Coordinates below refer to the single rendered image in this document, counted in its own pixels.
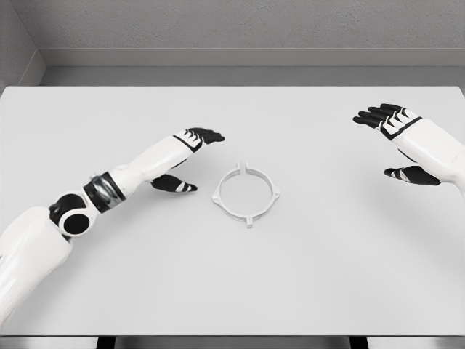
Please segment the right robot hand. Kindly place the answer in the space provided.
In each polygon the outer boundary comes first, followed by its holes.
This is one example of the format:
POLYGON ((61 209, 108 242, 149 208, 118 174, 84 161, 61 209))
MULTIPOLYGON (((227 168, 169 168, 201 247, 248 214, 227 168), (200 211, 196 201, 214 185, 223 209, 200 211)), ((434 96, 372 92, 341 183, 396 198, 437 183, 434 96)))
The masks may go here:
POLYGON ((459 141, 431 119, 399 105, 382 104, 359 112, 353 121, 380 131, 399 152, 416 163, 388 168, 384 171, 386 176, 417 185, 454 184, 451 161, 459 141))

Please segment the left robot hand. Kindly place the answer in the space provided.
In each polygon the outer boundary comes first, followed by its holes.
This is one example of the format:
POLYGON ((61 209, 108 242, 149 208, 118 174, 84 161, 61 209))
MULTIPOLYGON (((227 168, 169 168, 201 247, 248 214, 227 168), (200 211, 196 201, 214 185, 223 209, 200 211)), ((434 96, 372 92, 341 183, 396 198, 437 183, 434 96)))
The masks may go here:
MULTIPOLYGON (((178 167, 190 156, 199 151, 203 146, 212 143, 220 143, 225 137, 211 129, 192 127, 168 137, 171 142, 169 150, 173 151, 174 160, 169 160, 171 168, 178 167)), ((196 192, 198 187, 185 182, 171 174, 162 174, 152 180, 151 185, 157 189, 169 193, 189 193, 196 192)))

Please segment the white round pipe clamp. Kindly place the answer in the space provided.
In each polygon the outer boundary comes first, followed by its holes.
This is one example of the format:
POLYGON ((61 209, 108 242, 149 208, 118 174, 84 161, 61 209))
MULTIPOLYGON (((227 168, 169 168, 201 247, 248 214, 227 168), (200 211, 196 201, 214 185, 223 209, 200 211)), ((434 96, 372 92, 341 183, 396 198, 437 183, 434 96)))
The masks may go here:
POLYGON ((263 171, 253 168, 250 164, 246 161, 243 165, 238 161, 236 165, 226 172, 220 179, 217 187, 215 188, 212 194, 212 201, 230 218, 243 221, 246 224, 247 228, 253 228, 254 223, 264 217, 274 206, 275 202, 280 198, 280 189, 279 187, 272 181, 272 178, 265 174, 263 171), (222 187, 223 185, 233 177, 236 177, 242 173, 242 170, 245 171, 247 175, 252 175, 258 178, 261 178, 269 187, 271 192, 271 198, 267 202, 267 204, 257 212, 250 213, 250 214, 240 214, 234 210, 231 210, 222 200, 222 187))

